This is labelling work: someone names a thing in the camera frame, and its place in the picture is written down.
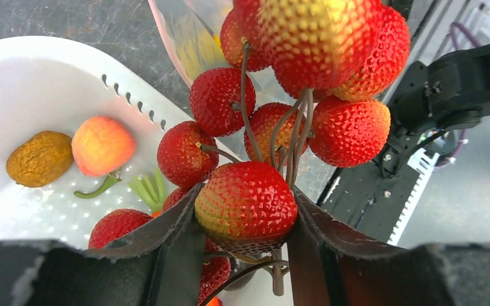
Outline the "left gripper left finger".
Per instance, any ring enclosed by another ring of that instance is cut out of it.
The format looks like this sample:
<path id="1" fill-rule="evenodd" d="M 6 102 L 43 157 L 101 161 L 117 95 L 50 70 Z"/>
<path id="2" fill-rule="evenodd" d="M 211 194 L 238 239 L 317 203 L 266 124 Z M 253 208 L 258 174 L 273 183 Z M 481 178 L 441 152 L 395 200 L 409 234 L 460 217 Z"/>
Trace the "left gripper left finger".
<path id="1" fill-rule="evenodd" d="M 193 204 L 201 188 L 102 249 L 0 240 L 0 305 L 196 305 L 205 237 Z"/>

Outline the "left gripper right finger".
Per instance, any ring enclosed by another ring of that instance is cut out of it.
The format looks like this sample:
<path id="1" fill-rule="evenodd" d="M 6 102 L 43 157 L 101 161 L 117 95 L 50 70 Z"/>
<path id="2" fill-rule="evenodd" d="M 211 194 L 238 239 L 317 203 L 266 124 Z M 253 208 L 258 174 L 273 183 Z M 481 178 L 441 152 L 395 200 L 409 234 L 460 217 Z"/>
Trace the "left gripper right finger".
<path id="1" fill-rule="evenodd" d="M 287 249 L 295 305 L 490 305 L 490 243 L 402 249 L 293 193 L 299 218 Z"/>

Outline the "strawberry bunch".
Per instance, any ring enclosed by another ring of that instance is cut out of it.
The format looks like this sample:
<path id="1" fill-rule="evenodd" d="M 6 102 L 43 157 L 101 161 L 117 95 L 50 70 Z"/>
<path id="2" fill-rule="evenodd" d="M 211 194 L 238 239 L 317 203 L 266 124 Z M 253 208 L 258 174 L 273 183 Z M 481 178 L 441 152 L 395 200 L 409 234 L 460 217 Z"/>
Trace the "strawberry bunch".
<path id="1" fill-rule="evenodd" d="M 257 7 L 256 1 L 236 1 L 221 28 L 220 42 L 229 62 L 227 68 L 210 69 L 193 82 L 189 101 L 200 116 L 212 112 L 204 124 L 189 120 L 168 130 L 158 151 L 157 168 L 163 175 L 167 198 L 161 213 L 174 207 L 197 183 L 209 178 L 215 170 L 221 151 L 216 147 L 215 130 L 220 124 L 230 131 L 245 127 L 244 146 L 253 162 L 262 161 L 271 170 L 293 170 L 295 148 L 306 120 L 301 104 L 293 106 L 271 102 L 256 106 L 252 84 L 246 82 L 246 109 L 248 120 L 241 118 L 240 99 L 235 85 L 241 80 L 241 67 L 253 71 L 265 65 L 254 49 L 244 52 Z M 387 134 L 390 115 L 387 107 L 375 95 L 390 85 L 403 69 L 410 49 L 410 33 L 403 16 L 390 6 L 380 10 L 380 35 L 365 65 L 349 81 L 334 90 L 323 90 L 324 102 L 336 101 L 345 107 L 364 106 L 366 115 L 378 118 L 371 123 L 371 148 L 363 154 L 343 149 L 338 158 L 354 166 L 379 151 L 380 137 Z"/>

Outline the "yellow pear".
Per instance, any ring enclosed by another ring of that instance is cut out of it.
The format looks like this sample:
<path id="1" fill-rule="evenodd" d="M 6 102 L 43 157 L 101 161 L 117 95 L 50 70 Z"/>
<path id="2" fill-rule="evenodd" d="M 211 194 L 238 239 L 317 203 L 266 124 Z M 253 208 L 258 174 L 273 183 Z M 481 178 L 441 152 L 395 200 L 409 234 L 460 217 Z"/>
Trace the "yellow pear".
<path id="1" fill-rule="evenodd" d="M 198 18 L 185 15 L 178 19 L 175 52 L 178 71 L 186 84 L 191 85 L 198 75 L 209 69 L 228 66 L 217 39 Z"/>

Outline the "white plastic basket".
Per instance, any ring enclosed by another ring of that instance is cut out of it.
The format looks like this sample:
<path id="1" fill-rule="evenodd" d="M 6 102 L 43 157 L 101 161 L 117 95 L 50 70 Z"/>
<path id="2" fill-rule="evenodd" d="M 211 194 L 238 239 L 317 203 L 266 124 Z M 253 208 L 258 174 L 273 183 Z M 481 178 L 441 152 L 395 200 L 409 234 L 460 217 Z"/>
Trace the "white plastic basket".
<path id="1" fill-rule="evenodd" d="M 135 155 L 122 182 L 91 199 L 103 179 L 72 166 L 41 188 L 18 185 L 6 173 L 9 155 L 41 131 L 73 135 L 87 119 L 106 115 L 135 137 Z M 0 40 L 0 240 L 58 240 L 80 250 L 94 225 L 118 208 L 147 210 L 128 182 L 154 171 L 165 131 L 188 114 L 111 56 L 62 38 Z"/>

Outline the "clear zip top bag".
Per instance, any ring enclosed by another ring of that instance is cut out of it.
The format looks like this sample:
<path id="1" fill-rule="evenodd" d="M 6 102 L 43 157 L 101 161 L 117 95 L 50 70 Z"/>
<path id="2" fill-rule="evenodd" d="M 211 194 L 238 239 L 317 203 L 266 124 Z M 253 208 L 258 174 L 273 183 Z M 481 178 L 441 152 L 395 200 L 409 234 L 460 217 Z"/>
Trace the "clear zip top bag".
<path id="1" fill-rule="evenodd" d="M 229 65 L 218 40 L 232 1 L 149 1 L 149 6 L 167 53 L 187 86 L 204 71 Z M 302 155 L 296 185 L 312 200 L 324 202 L 338 184 L 335 167 L 310 150 Z"/>

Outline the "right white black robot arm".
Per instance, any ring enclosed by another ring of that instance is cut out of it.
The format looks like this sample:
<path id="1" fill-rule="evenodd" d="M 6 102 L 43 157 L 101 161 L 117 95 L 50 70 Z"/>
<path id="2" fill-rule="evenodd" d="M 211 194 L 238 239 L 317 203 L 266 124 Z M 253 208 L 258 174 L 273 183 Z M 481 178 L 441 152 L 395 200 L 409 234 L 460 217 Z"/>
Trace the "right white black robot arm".
<path id="1" fill-rule="evenodd" d="M 387 105 L 389 138 L 375 162 L 391 178 L 445 132 L 473 128 L 490 116 L 490 44 L 450 52 L 428 66 L 415 61 Z"/>

